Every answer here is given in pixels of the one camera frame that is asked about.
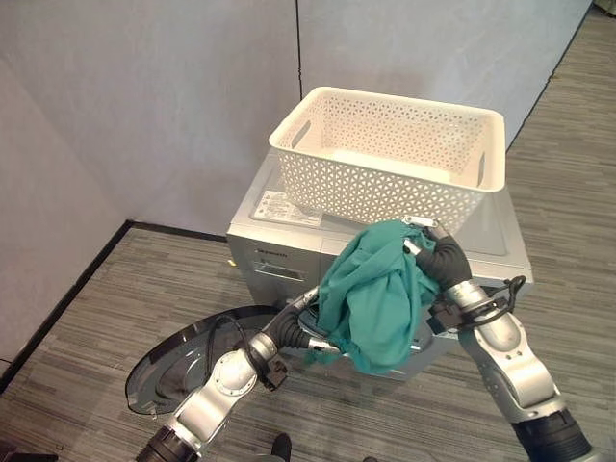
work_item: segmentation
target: black shoe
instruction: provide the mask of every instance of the black shoe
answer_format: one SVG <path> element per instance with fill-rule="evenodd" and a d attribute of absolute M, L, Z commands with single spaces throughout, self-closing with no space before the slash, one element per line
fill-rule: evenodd
<path fill-rule="evenodd" d="M 273 445 L 271 445 L 271 455 L 277 455 L 285 462 L 291 460 L 291 438 L 288 434 L 280 433 L 276 436 Z"/>

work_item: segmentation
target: green cloth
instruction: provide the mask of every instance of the green cloth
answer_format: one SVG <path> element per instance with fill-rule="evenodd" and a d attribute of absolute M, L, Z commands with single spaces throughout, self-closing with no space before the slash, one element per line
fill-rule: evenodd
<path fill-rule="evenodd" d="M 424 307 L 439 291 L 403 252 L 404 238 L 434 247 L 399 220 L 372 224 L 348 243 L 319 288 L 317 326 L 361 372 L 386 372 L 408 359 Z"/>

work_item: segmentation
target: laundry basket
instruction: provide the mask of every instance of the laundry basket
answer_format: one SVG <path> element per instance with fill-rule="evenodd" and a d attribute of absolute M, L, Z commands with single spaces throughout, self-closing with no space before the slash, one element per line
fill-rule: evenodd
<path fill-rule="evenodd" d="M 419 216 L 454 233 L 504 186 L 504 123 L 490 110 L 321 87 L 269 143 L 293 202 L 364 223 Z"/>

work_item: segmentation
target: basket handle hole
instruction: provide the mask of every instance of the basket handle hole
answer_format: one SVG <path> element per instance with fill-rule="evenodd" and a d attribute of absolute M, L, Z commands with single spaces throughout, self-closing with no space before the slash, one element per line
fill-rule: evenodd
<path fill-rule="evenodd" d="M 481 159 L 479 160 L 479 177 L 477 178 L 477 187 L 481 186 L 481 182 L 483 181 L 483 173 L 485 171 L 485 152 L 481 154 Z"/>
<path fill-rule="evenodd" d="M 299 129 L 299 131 L 291 140 L 291 148 L 295 148 L 299 144 L 301 139 L 304 138 L 304 135 L 306 135 L 306 133 L 308 133 L 308 130 L 310 130 L 310 125 L 310 120 L 306 120 L 306 123 L 304 123 L 304 125 Z"/>

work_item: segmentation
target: washing machine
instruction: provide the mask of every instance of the washing machine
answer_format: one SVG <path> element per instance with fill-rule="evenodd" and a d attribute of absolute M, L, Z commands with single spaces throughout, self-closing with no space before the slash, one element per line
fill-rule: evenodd
<path fill-rule="evenodd" d="M 271 150 L 257 172 L 237 213 L 227 240 L 255 303 L 283 306 L 285 301 L 317 286 L 347 243 L 366 225 L 297 207 L 284 193 L 278 154 Z M 530 262 L 507 189 L 487 194 L 454 235 L 465 250 L 475 280 L 485 288 L 503 280 L 526 277 L 518 293 L 533 286 Z M 300 322 L 313 334 L 317 312 L 306 310 Z M 422 322 L 411 359 L 385 375 L 405 380 L 422 371 L 457 343 L 454 333 L 434 334 Z"/>
<path fill-rule="evenodd" d="M 238 320 L 248 336 L 258 332 L 289 298 L 317 286 L 336 256 L 364 227 L 289 202 L 277 154 L 270 151 L 227 231 L 234 262 L 255 305 L 233 308 L 225 314 Z M 455 239 L 464 248 L 473 276 L 482 286 L 497 288 L 504 279 L 523 275 L 526 284 L 518 297 L 532 288 L 530 263 L 506 189 L 486 196 Z M 305 310 L 300 323 L 313 335 L 324 336 L 326 333 L 317 327 L 316 309 Z M 215 340 L 208 346 L 210 338 Z M 208 364 L 238 341 L 233 326 L 218 326 L 217 316 L 176 332 L 154 346 L 129 374 L 125 390 L 129 407 L 142 414 L 172 412 L 190 391 L 205 383 Z M 408 380 L 456 343 L 455 333 L 435 334 L 424 320 L 409 345 L 409 361 L 383 376 Z"/>

